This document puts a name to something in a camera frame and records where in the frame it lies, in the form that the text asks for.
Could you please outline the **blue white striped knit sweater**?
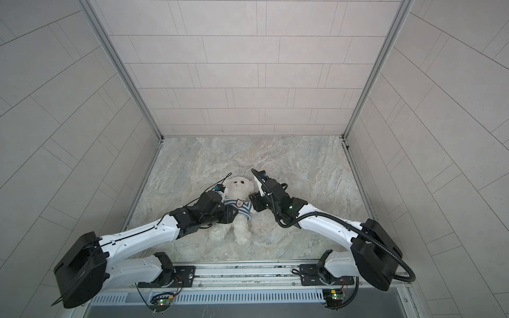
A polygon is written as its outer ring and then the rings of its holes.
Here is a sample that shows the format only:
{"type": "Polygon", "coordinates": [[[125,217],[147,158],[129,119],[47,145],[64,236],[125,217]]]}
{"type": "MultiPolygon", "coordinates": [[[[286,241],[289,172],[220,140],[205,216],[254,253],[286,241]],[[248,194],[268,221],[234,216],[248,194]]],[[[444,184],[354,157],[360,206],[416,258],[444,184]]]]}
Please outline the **blue white striped knit sweater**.
{"type": "Polygon", "coordinates": [[[238,214],[245,216],[247,220],[250,220],[251,213],[254,211],[253,204],[247,200],[226,199],[224,204],[237,208],[238,214]]]}

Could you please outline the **white teddy bear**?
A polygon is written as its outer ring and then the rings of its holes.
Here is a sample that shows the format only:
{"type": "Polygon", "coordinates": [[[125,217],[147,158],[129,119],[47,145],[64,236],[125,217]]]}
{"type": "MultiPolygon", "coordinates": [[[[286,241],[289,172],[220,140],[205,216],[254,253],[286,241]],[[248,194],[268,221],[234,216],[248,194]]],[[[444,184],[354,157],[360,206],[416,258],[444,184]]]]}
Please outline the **white teddy bear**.
{"type": "Polygon", "coordinates": [[[216,223],[209,232],[212,241],[221,241],[225,238],[230,228],[233,227],[235,242],[245,246],[251,242],[252,234],[249,229],[249,220],[254,212],[253,204],[249,201],[249,195],[255,191],[255,183],[247,178],[236,176],[226,182],[227,194],[224,204],[235,207],[238,214],[232,223],[216,223]]]}

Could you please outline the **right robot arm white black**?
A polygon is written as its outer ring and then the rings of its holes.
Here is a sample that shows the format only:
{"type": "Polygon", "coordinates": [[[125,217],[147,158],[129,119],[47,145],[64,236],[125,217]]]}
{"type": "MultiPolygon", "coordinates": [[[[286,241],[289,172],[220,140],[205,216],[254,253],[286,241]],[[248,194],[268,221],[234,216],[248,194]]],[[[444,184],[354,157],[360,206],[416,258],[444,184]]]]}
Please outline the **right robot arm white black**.
{"type": "Polygon", "coordinates": [[[392,281],[416,278],[403,261],[402,252],[379,223],[348,221],[328,214],[305,200],[290,197],[286,184],[254,172],[258,192],[250,195],[256,211],[270,209],[282,228],[297,227],[323,235],[345,247],[347,253],[328,250],[322,254],[312,276],[326,285],[338,284],[344,276],[362,277],[371,286],[387,291],[392,281]]]}

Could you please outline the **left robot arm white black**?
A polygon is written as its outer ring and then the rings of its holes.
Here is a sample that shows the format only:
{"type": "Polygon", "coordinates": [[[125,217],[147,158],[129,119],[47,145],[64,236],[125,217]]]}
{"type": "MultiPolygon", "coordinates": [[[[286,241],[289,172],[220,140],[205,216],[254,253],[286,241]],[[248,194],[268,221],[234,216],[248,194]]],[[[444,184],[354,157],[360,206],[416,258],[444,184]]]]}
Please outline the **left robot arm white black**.
{"type": "Polygon", "coordinates": [[[85,304],[102,290],[134,283],[149,288],[172,283],[182,286],[166,253],[137,259],[133,255],[208,225],[232,223],[239,210],[224,201],[223,192],[211,190],[201,194],[194,205],[165,213],[152,223],[103,237],[93,231],[82,235],[54,268],[60,291],[55,302],[71,309],[85,304]]]}

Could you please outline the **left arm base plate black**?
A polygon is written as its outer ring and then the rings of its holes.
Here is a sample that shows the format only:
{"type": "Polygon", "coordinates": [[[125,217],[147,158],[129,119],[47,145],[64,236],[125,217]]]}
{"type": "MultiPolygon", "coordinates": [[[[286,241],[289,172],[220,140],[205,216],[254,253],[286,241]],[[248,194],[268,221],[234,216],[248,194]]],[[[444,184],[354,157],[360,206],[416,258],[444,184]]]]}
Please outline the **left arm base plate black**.
{"type": "Polygon", "coordinates": [[[192,287],[196,267],[177,266],[163,269],[162,273],[150,283],[140,282],[139,288],[190,288],[192,287]]]}

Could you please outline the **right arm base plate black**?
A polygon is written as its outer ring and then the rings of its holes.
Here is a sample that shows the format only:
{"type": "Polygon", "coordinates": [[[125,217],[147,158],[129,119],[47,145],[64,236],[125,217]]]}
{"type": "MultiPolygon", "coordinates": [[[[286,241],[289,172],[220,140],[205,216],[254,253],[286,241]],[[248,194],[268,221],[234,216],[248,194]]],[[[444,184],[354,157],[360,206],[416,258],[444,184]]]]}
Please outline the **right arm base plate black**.
{"type": "Polygon", "coordinates": [[[315,264],[301,264],[297,268],[292,269],[292,273],[296,275],[302,286],[354,286],[355,278],[351,276],[342,276],[336,278],[315,264]]]}

